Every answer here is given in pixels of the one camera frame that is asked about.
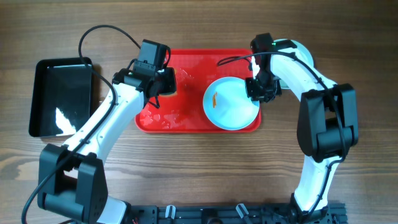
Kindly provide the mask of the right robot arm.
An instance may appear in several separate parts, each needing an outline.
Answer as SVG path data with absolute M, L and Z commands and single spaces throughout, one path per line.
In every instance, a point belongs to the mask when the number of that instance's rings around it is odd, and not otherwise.
M 296 222 L 320 219 L 326 215 L 333 175 L 358 142 L 356 92 L 351 85 L 322 75 L 310 51 L 296 40 L 258 35 L 251 41 L 251 51 L 259 70 L 245 80 L 248 98 L 271 102 L 284 83 L 300 102 L 297 140 L 304 162 L 291 196 L 290 216 Z

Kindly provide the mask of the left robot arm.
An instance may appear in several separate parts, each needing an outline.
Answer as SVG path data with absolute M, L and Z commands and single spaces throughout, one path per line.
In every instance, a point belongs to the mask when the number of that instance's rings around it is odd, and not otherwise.
M 150 98 L 175 93 L 174 69 L 121 69 L 106 99 L 61 146 L 48 144 L 39 158 L 39 208 L 78 223 L 127 223 L 129 203 L 108 195 L 104 163 L 120 135 Z

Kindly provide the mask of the light blue plate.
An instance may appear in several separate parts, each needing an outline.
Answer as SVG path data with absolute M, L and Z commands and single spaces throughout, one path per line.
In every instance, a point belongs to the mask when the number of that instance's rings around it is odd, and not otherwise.
M 274 51 L 293 52 L 298 59 L 308 66 L 314 66 L 310 51 L 300 42 L 290 39 L 277 39 L 273 45 Z M 314 86 L 311 73 L 301 63 L 283 55 L 271 56 L 271 72 L 279 79 L 281 89 L 301 93 L 306 92 L 306 87 Z
M 203 110 L 215 126 L 237 131 L 253 123 L 259 114 L 260 103 L 247 96 L 246 84 L 242 78 L 223 77 L 206 89 Z

